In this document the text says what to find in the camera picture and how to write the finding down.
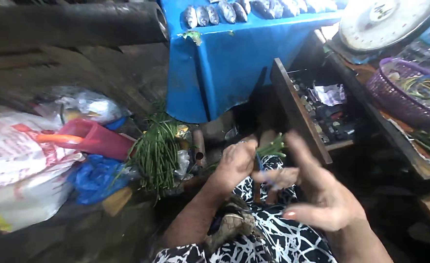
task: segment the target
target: blue plastic bag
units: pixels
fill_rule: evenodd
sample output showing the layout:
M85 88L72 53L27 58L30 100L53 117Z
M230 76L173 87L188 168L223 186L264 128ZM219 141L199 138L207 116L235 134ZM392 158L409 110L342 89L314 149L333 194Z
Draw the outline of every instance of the blue plastic bag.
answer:
M92 205L126 186L129 179L126 176L120 176L110 187L123 167L124 164L116 159L90 154L67 179L79 193L76 202Z

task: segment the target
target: hand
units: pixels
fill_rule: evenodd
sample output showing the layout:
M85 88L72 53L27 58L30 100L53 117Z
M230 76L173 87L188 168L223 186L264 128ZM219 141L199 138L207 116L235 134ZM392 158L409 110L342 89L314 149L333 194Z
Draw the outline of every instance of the hand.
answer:
M367 220L363 207L354 195L329 171L322 168L309 151L305 141L295 132L286 135L286 142L297 168L255 172L256 182L269 182L277 188L299 185L310 203L289 205L283 217L325 231L337 231L355 221Z
M257 141L249 140L230 145L223 151L220 164L207 183L230 193L254 168Z

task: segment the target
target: blue table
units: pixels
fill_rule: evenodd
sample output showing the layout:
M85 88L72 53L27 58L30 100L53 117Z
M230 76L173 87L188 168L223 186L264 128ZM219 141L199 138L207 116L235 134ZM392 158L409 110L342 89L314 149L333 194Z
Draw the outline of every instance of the blue table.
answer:
M161 0L171 45L166 111L184 122L215 120L245 103L254 87L270 84L274 58L288 69L309 32L341 17L339 10L266 20L253 10L248 22L229 24L219 12L219 25L193 29L201 33L202 43L196 45L183 38L188 28L182 13L188 5L208 4L208 0Z

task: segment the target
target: orange handle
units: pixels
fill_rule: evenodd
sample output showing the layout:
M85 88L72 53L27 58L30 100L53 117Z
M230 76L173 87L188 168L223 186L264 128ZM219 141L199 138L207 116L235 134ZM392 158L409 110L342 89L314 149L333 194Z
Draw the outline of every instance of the orange handle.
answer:
M82 137L66 134L38 134L37 142L60 142L79 144L83 141Z

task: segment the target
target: metal pipe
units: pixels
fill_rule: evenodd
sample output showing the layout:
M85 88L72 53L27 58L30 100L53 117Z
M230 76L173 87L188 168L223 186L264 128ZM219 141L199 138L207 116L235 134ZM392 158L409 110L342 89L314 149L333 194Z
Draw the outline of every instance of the metal pipe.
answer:
M0 7L0 52L167 40L166 19L155 2Z
M205 142L204 134L201 129L192 131L192 140L195 145L195 164L200 167L207 166L207 158L205 157Z

